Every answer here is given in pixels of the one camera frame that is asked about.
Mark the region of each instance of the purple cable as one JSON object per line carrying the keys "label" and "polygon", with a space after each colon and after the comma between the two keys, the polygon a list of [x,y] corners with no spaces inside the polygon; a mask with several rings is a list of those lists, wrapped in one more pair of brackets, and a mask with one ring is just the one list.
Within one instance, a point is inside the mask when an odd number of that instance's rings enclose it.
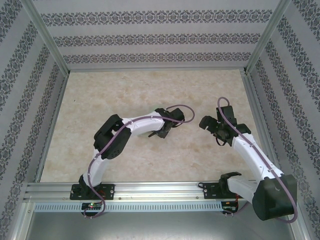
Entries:
{"label": "purple cable", "polygon": [[275,173],[275,171],[271,168],[271,166],[269,165],[269,163],[266,161],[266,159],[264,158],[264,156],[260,153],[260,151],[257,149],[256,146],[254,146],[254,144],[249,140],[247,139],[238,129],[235,128],[235,126],[232,125],[231,122],[228,121],[228,119],[226,118],[226,116],[224,115],[224,113],[222,112],[222,109],[220,107],[220,101],[221,99],[224,99],[226,100],[226,102],[228,103],[228,106],[230,105],[230,102],[229,100],[224,97],[224,96],[221,96],[219,97],[218,99],[218,109],[219,109],[219,112],[221,114],[221,116],[223,117],[223,119],[225,120],[225,122],[237,133],[239,134],[239,136],[241,136],[254,150],[255,152],[259,155],[259,157],[261,158],[261,160],[263,161],[263,163],[266,165],[266,167],[270,170],[270,172],[274,175],[274,177],[277,179],[277,181],[279,182],[279,184],[281,185],[281,187],[283,188],[283,190],[285,191],[286,195],[288,196],[288,198],[290,199],[290,202],[293,206],[293,212],[294,212],[294,215],[293,215],[293,218],[291,220],[284,220],[284,219],[281,219],[281,218],[277,218],[279,221],[283,222],[283,223],[287,223],[287,224],[292,224],[293,222],[295,222],[298,218],[298,209],[297,209],[297,205],[295,203],[295,200],[294,198],[292,197],[291,193],[289,192],[288,188],[285,186],[285,184],[281,181],[281,179],[278,177],[278,175]]}
{"label": "purple cable", "polygon": [[139,121],[139,120],[142,120],[142,119],[164,119],[164,120],[169,120],[171,122],[175,122],[175,123],[180,123],[180,124],[187,124],[187,123],[190,123],[192,122],[193,119],[195,119],[195,111],[187,106],[187,105],[184,105],[184,104],[177,104],[177,105],[173,105],[173,106],[169,106],[166,108],[166,110],[168,109],[171,109],[171,108],[174,108],[174,107],[185,107],[187,109],[190,109],[191,112],[192,112],[192,118],[188,121],[179,121],[179,120],[175,120],[175,119],[172,119],[172,118],[169,118],[169,117],[164,117],[164,116],[142,116],[142,117],[138,117],[136,119],[133,119],[129,122],[127,122],[126,124],[124,124],[122,127],[120,127],[120,129],[115,133],[115,135],[111,138],[111,140],[104,146],[104,148],[97,154],[95,155],[95,157],[92,159],[92,161],[90,162],[89,164],[89,167],[88,167],[88,183],[89,183],[89,187],[90,189],[95,193],[95,195],[97,195],[100,199],[101,199],[101,202],[103,203],[103,209],[101,212],[97,213],[96,215],[94,216],[87,216],[86,215],[86,211],[87,209],[84,210],[83,212],[83,215],[84,215],[84,218],[90,218],[90,219],[94,219],[94,218],[97,218],[99,217],[100,215],[102,215],[104,213],[104,211],[106,210],[106,201],[105,199],[94,189],[94,187],[92,186],[91,184],[91,180],[90,180],[90,170],[91,170],[91,167],[92,165],[94,164],[95,160],[105,152],[105,150],[113,143],[113,141],[115,140],[115,138],[119,135],[119,133],[128,125],[136,122],[136,121]]}

